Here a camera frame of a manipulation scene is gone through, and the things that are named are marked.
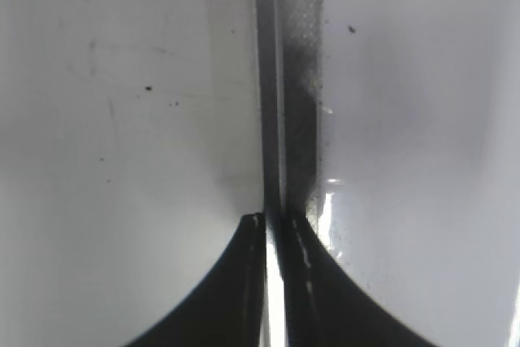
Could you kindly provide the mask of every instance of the white glossy surface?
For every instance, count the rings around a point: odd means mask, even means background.
[[[0,0],[0,345],[123,345],[260,209],[251,7]]]
[[[323,40],[320,236],[439,345],[516,347],[520,0],[324,0]]]

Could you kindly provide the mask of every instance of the scratch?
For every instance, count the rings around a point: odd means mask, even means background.
[[[112,102],[112,98],[108,97],[108,112],[110,113],[110,119],[112,122],[115,121],[115,108],[114,103]]]
[[[305,268],[306,268],[306,270],[305,270],[305,273],[306,273],[305,287],[307,289],[307,293],[309,294],[310,306],[312,308],[314,317],[316,318],[316,321],[318,322],[319,315],[318,315],[318,308],[316,307],[316,300],[314,298],[314,290],[313,290],[312,279],[311,279],[311,274],[310,274],[312,265],[309,260],[309,254],[307,253],[307,248],[304,246],[303,240],[301,239],[300,233],[298,232],[298,226],[297,226],[295,219],[292,220],[292,227],[294,228],[294,232],[296,234],[296,238],[297,238],[298,244],[300,246],[301,255],[303,257],[303,263],[305,264]]]
[[[309,254],[307,253],[307,248],[303,245],[303,240],[301,239],[300,233],[298,233],[295,219],[292,221],[292,226],[294,227],[294,231],[296,233],[296,238],[298,240],[298,244],[300,245],[301,255],[303,257],[303,263],[305,264],[305,266],[308,269],[310,269],[310,268],[312,268],[312,264],[310,264],[310,261],[309,261]]]
[[[254,245],[255,245],[255,237],[258,229],[258,217],[256,215],[253,216],[254,219],[254,230],[251,244],[249,245],[249,253],[248,253],[248,261],[247,267],[245,268],[245,288],[244,288],[244,296],[242,302],[242,327],[245,329],[246,319],[248,318],[248,304],[249,304],[249,280],[251,274],[251,262],[253,261],[254,256]]]
[[[96,39],[93,38],[89,43],[89,75],[95,77],[98,70],[96,69]]]
[[[176,55],[171,50],[166,49],[164,46],[154,46],[152,51],[163,56],[175,57]]]

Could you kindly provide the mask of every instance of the white surface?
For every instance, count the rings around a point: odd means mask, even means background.
[[[123,345],[260,209],[252,20],[0,0],[0,345]]]
[[[324,0],[323,40],[320,236],[439,345],[516,347],[520,0]]]

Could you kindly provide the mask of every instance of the curved black edge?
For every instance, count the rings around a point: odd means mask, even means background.
[[[257,347],[265,283],[265,219],[245,215],[206,278],[128,347]]]
[[[433,347],[379,307],[341,270],[305,216],[288,215],[281,235],[292,347]]]

